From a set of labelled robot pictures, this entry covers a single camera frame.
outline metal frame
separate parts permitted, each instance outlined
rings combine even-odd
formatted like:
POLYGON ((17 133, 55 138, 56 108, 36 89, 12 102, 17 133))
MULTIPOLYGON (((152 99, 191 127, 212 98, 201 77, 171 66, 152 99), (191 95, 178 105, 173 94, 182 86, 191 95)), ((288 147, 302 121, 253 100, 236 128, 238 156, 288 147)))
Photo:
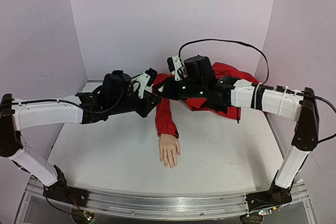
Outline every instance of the metal frame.
MULTIPOLYGON (((206 220, 241 216, 248 213, 245 193, 211 196, 141 196, 89 190, 88 204, 83 210, 97 214, 148 220, 206 220)), ((304 182, 293 185, 293 201, 305 205, 308 223, 315 224, 310 198, 304 182)), ((31 196, 43 197, 43 185, 31 177, 18 211, 16 224, 22 224, 31 196)), ((57 204, 69 204, 54 201, 57 204)))

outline fingers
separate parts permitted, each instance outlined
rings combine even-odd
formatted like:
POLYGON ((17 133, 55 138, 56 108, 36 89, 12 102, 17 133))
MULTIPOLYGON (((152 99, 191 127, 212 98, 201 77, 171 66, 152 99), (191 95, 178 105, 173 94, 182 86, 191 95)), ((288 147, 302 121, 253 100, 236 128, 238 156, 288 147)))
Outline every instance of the fingers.
POLYGON ((170 169, 173 169, 174 168, 174 161, 173 161, 172 149, 169 148, 167 150, 167 152, 168 152, 168 161, 169 161, 170 169))
POLYGON ((176 143, 176 150, 177 150, 178 156, 181 157, 181 147, 180 147, 180 143, 178 142, 178 140, 176 143))
POLYGON ((164 163, 164 167, 167 168, 167 166, 168 166, 168 157, 167 157, 167 148, 165 148, 165 147, 163 149, 163 163, 164 163))
POLYGON ((174 166, 177 167, 177 153, 176 153, 176 148, 173 148, 173 149, 172 149, 172 154, 173 154, 174 166))
POLYGON ((160 146, 160 162, 163 161, 163 146, 160 146))

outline black bracket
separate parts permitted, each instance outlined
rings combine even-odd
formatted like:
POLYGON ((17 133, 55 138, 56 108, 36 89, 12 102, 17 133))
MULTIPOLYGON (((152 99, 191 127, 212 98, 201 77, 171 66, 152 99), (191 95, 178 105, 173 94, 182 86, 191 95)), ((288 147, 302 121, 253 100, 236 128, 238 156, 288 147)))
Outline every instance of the black bracket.
POLYGON ((0 156, 11 157, 19 149, 22 149, 22 143, 20 140, 20 131, 14 130, 13 114, 15 110, 12 110, 12 94, 5 94, 1 100, 0 109, 0 156))
MULTIPOLYGON (((314 96, 312 89, 304 90, 304 94, 314 96)), ((316 100, 310 96, 303 96, 303 101, 300 103, 301 113, 292 140, 292 145, 302 151, 313 151, 319 143, 319 112, 316 100)))
POLYGON ((68 186, 64 173, 56 165, 54 167, 57 171, 58 181, 51 186, 45 187, 43 195, 48 199, 65 202, 71 205, 74 204, 72 201, 72 199, 74 199, 77 206, 85 207, 88 202, 89 191, 68 186))
POLYGON ((290 190, 291 187, 282 188, 277 186, 274 179, 268 191, 246 195, 249 212, 252 213, 266 208, 279 207, 292 202, 290 190))
POLYGON ((150 69, 146 70, 145 73, 150 76, 149 81, 147 83, 147 86, 150 87, 154 83, 154 81, 155 81, 155 79, 158 75, 158 72, 155 71, 154 69, 150 68, 150 69))
POLYGON ((263 95, 264 95, 265 90, 266 90, 266 87, 264 87, 263 85, 260 85, 258 87, 258 90, 257 90, 257 87, 254 88, 254 92, 253 92, 253 96, 251 100, 251 109, 262 111, 262 107, 263 107, 262 101, 263 101, 263 95))
POLYGON ((94 93, 78 93, 76 96, 81 101, 81 107, 87 111, 83 111, 82 124, 97 123, 101 120, 106 121, 109 118, 109 111, 103 113, 89 113, 88 111, 102 110, 97 95, 94 93))

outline table surface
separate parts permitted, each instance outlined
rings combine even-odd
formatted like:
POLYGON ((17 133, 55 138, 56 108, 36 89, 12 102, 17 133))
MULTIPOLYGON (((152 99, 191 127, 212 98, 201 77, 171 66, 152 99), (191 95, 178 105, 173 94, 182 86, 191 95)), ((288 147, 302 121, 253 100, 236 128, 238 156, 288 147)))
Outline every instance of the table surface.
MULTIPOLYGON (((89 82, 84 92, 100 83, 89 82)), ((239 124, 210 111, 192 112, 171 102, 181 158, 171 171, 159 159, 155 109, 106 122, 66 124, 48 161, 69 185, 137 195, 209 195, 266 190, 282 156, 266 116, 242 109, 239 124)))

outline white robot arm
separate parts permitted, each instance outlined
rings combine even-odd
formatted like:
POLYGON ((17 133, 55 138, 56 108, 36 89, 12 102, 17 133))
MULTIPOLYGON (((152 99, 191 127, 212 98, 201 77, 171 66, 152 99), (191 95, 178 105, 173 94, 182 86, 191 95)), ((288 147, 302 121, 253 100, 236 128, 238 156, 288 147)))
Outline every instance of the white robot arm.
POLYGON ((154 93, 163 98, 185 100, 206 98, 204 105, 212 110, 226 113, 227 107, 246 107, 276 114, 297 122, 292 147, 275 176, 268 191, 247 195, 249 210, 254 211, 265 205, 280 206, 291 202, 290 190, 294 177, 301 169, 309 153, 318 144, 319 116, 310 88, 305 91, 290 90, 288 87, 269 87, 239 78, 223 76, 217 79, 207 57, 195 56, 183 64, 168 60, 170 71, 180 67, 175 77, 168 77, 154 86, 154 93))
MULTIPOLYGON (((48 198, 60 200, 70 193, 76 195, 80 189, 68 187, 63 172, 39 156, 21 137, 21 130, 56 123, 95 123, 131 111, 144 118, 161 102, 161 98, 145 90, 156 76, 153 69, 133 79, 115 70, 105 76, 102 86, 90 93, 44 100, 14 100, 11 94, 4 95, 0 104, 0 156, 38 178, 48 188, 48 198)), ((81 206, 85 200, 77 198, 81 206)))

